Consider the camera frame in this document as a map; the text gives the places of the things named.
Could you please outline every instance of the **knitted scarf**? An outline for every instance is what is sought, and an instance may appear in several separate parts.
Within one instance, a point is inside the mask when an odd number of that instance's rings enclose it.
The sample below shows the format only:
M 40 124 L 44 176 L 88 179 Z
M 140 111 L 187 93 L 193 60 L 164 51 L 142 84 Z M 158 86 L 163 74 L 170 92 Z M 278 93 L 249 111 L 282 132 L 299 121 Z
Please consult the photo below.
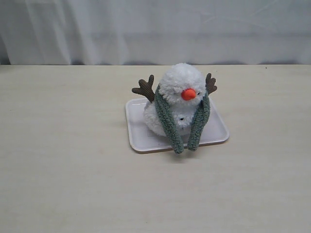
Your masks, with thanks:
M 165 135 L 170 141 L 170 144 L 175 153 L 181 154 L 184 151 L 184 143 L 178 133 L 174 118 L 172 116 L 171 108 L 163 96 L 159 93 L 160 87 L 158 86 L 155 91 L 155 109 Z M 210 105 L 208 93 L 206 92 L 202 101 L 199 104 L 191 122 L 191 132 L 188 139 L 188 149 L 191 151 L 197 150 L 202 131 L 206 125 L 210 114 Z

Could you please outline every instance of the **brown antler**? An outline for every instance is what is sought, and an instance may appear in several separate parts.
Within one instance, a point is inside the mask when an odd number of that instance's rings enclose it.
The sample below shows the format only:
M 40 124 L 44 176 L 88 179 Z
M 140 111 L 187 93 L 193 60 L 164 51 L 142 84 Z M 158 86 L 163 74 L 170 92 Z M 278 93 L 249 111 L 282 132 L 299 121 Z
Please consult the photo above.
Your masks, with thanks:
M 132 88 L 132 92 L 135 94 L 142 95 L 146 97 L 150 102 L 153 102 L 155 99 L 155 94 L 152 90 L 152 85 L 154 84 L 155 77 L 153 75 L 150 75 L 148 82 L 141 79 L 139 80 L 139 88 L 134 87 Z
M 205 83 L 206 83 L 206 90 L 207 93 L 210 95 L 212 92 L 217 90 L 217 86 L 215 86 L 216 83 L 216 79 L 212 78 L 212 74 L 208 73 L 205 79 Z

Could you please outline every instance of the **carrot nose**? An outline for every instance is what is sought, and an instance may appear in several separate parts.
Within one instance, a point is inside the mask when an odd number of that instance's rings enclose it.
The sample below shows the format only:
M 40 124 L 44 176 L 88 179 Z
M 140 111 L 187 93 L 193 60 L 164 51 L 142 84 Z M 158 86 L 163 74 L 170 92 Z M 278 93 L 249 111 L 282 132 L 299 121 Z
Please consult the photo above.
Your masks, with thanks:
M 184 90 L 182 93 L 181 93 L 181 97 L 184 99 L 184 100 L 191 100 L 191 99 L 194 99 L 196 97 L 196 94 L 195 94 L 195 90 L 193 89 L 187 89 L 187 90 Z

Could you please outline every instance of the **fabric backdrop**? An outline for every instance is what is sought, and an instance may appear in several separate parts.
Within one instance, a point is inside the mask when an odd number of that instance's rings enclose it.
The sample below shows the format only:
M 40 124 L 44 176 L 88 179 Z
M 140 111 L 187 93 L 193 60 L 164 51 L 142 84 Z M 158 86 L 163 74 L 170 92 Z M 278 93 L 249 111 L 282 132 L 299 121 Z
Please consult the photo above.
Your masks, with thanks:
M 0 62 L 311 64 L 311 1 L 0 0 Z

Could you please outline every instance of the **white tray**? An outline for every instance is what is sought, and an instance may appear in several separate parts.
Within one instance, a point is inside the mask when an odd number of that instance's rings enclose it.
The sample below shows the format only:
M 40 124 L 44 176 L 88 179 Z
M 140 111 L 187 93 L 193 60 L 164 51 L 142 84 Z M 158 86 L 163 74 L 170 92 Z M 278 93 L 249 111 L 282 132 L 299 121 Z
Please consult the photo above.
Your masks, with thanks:
M 147 99 L 133 99 L 125 106 L 128 135 L 131 147 L 137 152 L 154 152 L 157 150 L 169 150 L 172 147 L 166 137 L 153 133 L 143 121 L 143 111 Z M 203 129 L 200 146 L 219 144 L 229 138 L 229 131 L 217 112 L 210 98 L 210 116 Z M 188 136 L 184 136 L 184 146 L 187 147 Z

